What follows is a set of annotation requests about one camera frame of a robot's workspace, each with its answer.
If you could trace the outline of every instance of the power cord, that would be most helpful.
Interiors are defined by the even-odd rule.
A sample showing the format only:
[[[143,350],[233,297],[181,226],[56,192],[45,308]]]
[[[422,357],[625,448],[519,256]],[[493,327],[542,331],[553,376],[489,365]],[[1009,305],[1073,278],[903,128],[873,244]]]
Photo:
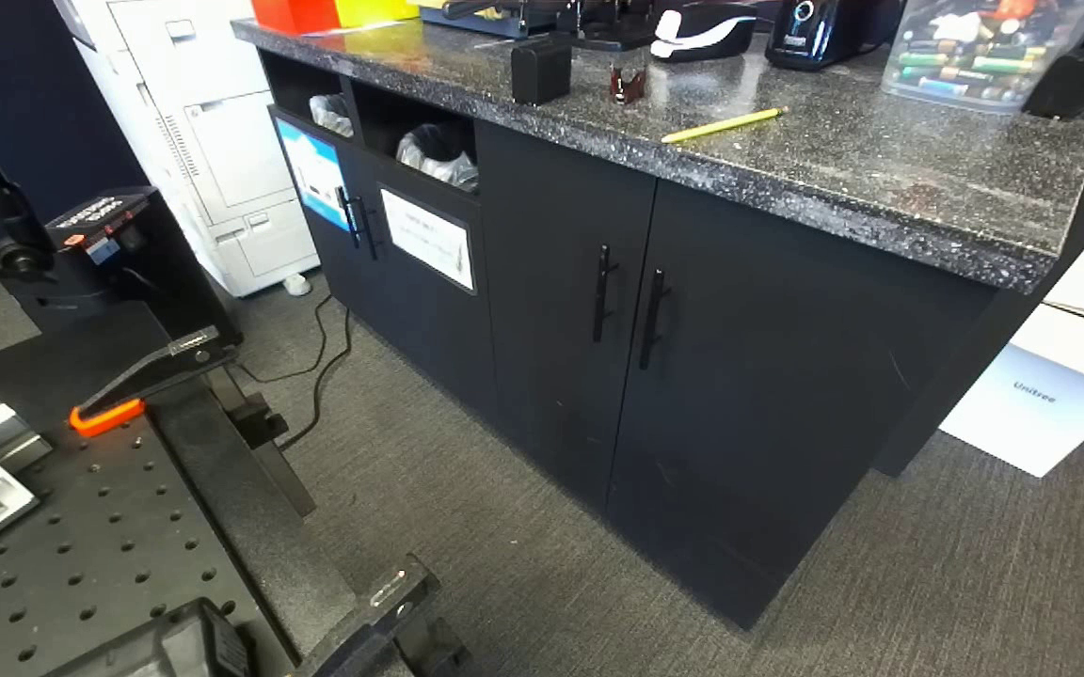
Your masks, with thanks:
[[[316,357],[312,365],[305,369],[294,369],[294,372],[275,372],[275,376],[256,376],[245,361],[233,361],[237,372],[245,372],[252,384],[282,384],[282,380],[297,380],[297,376],[309,376],[320,369],[324,354],[327,354],[327,331],[324,331],[324,308],[327,308],[331,293],[324,293],[312,308],[312,320],[316,320]]]
[[[312,380],[312,417],[309,417],[309,425],[297,429],[294,436],[279,440],[279,451],[290,451],[294,444],[301,444],[305,436],[312,436],[312,429],[320,425],[324,387],[327,387],[327,380],[339,372],[339,365],[343,365],[343,361],[350,357],[350,350],[354,350],[354,312],[350,312],[350,305],[346,305],[346,320],[343,320],[343,339],[346,339],[346,346],[343,346],[335,357],[327,357],[324,369],[320,369],[316,380]]]

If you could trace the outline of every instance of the metal plate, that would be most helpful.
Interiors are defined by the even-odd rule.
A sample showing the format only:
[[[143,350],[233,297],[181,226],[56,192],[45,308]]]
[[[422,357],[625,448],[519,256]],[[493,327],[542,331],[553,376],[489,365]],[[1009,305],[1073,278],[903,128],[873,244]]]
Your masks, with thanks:
[[[256,647],[286,651],[147,421],[60,448],[23,474],[38,508],[0,534],[0,677],[56,669],[90,647],[211,598]]]

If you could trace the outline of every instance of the orange handle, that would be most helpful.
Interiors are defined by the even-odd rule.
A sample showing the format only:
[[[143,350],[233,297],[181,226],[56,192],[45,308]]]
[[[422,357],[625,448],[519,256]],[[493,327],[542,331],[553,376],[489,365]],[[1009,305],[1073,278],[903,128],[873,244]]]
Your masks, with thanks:
[[[68,425],[72,425],[83,440],[90,440],[90,436],[113,433],[113,429],[120,429],[120,425],[128,425],[128,421],[136,421],[136,417],[143,417],[143,402],[139,402],[139,399],[124,399],[124,402],[117,402],[113,410],[94,414],[94,417],[83,417],[83,410],[75,406],[75,410],[68,414]]]

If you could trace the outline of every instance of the granite countertop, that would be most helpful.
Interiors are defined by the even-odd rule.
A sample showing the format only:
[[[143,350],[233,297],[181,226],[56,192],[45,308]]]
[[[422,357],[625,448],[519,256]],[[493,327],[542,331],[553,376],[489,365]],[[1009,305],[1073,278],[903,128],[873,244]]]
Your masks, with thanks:
[[[805,75],[768,68],[764,38],[708,64],[576,49],[568,98],[516,105],[512,45],[497,38],[422,23],[312,38],[233,30],[267,53],[1020,293],[1061,256],[1084,192],[1084,117],[1058,124],[892,98],[881,90],[885,56]],[[644,102],[610,102],[614,64],[647,68]],[[768,105],[787,117],[659,143]]]

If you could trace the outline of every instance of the floor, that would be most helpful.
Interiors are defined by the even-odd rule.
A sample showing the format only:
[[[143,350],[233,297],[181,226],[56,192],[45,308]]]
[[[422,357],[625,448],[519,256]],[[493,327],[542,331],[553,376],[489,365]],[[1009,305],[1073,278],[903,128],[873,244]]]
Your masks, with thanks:
[[[312,297],[237,305],[245,365],[312,361]],[[339,305],[324,323],[339,339]],[[0,346],[34,327],[0,290]],[[312,376],[263,395],[305,425]],[[708,617],[493,433],[361,327],[290,451],[320,500],[309,519],[365,583],[418,553],[478,673],[723,677],[1084,677],[1084,448],[1035,481],[937,436],[892,481],[869,474],[753,632]]]

